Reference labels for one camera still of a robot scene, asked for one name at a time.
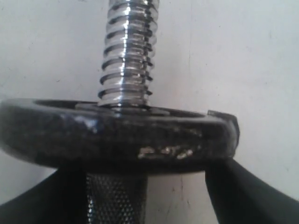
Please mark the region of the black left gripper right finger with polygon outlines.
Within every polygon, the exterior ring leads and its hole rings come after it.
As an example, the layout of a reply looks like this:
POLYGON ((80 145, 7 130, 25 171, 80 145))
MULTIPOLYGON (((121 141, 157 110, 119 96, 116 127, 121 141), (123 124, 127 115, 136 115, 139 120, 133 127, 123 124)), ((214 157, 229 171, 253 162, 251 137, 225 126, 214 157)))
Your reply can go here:
POLYGON ((297 224, 299 202, 233 159, 207 166, 205 180, 220 224, 297 224))

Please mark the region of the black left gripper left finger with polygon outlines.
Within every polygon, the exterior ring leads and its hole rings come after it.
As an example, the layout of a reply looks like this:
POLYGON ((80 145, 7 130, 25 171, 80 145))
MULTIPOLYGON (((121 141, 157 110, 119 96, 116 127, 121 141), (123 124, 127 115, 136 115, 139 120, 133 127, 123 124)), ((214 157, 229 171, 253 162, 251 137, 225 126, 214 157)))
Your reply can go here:
POLYGON ((2 224, 86 223, 85 173, 59 169, 0 207, 2 224))

